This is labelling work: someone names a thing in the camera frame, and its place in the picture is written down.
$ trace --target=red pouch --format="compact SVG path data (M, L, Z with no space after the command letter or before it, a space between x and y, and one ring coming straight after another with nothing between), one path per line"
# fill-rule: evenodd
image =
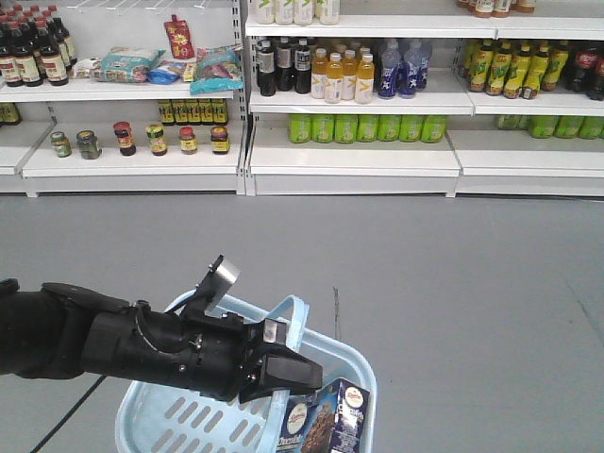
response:
M195 56L193 45L191 44L191 33L187 21L179 21L175 14L172 15L171 22L164 22L172 56L175 59L190 59Z

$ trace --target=jar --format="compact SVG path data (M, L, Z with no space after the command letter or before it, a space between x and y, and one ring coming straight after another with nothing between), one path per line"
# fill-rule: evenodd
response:
M101 143L91 130L81 130L75 136L77 138L77 146L83 159L98 159L103 150Z
M134 144L134 136L132 135L132 129L130 123L122 121L113 125L113 132L117 137L117 141L120 144L120 153L122 156L132 156L136 153L136 145Z
M154 156L163 156L168 152L168 143L163 135L163 126L153 123L146 128L149 145Z
M230 149L227 128L224 126L213 127L210 130L210 140L214 154L226 154Z
M53 149L58 157L66 158L72 155L72 146L69 143L69 139L65 136L65 132L58 130L50 134L50 143L53 145Z
M180 150L183 154L195 154L197 152L197 138L192 127L182 127L180 134Z

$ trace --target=gray floor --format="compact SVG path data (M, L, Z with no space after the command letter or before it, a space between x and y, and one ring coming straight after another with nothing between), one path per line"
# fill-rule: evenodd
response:
M442 197L0 197L0 276L164 308L225 253L231 294L311 303L372 363L375 452L604 452L604 205ZM94 381L0 377L0 451L29 451ZM109 452L108 379L43 452Z

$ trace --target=shopping basket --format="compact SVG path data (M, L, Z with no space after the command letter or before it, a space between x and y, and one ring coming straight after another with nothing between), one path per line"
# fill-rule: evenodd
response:
M183 294L171 305L189 297ZM281 316L292 310L291 321ZM324 382L346 378L371 392L360 453L372 451L378 386L371 366L354 348L305 328L309 306L287 297L267 312L226 295L210 313L240 314L248 322L265 317L289 325L287 346L323 366ZM239 404L200 396L198 392L132 382L115 421L120 453L270 453L274 452L289 392Z

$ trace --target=cable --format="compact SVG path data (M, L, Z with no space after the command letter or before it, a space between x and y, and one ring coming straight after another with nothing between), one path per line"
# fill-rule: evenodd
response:
M48 432L48 434L46 434L44 438L29 453L38 453L40 450L42 450L42 448L48 443L48 441L50 441L53 436L57 434L57 431L59 431L59 429L61 429L63 425L65 425L69 421L70 418L72 418L72 415L74 415L76 411L80 408L80 406L82 406L82 404L86 402L86 400L92 395L92 393L98 388L98 386L103 383L106 377L107 376L101 376L99 379L97 379L86 391L86 393L76 401L76 403L72 406L71 409L69 409L69 411L63 416L63 418L59 420L55 427L52 428Z

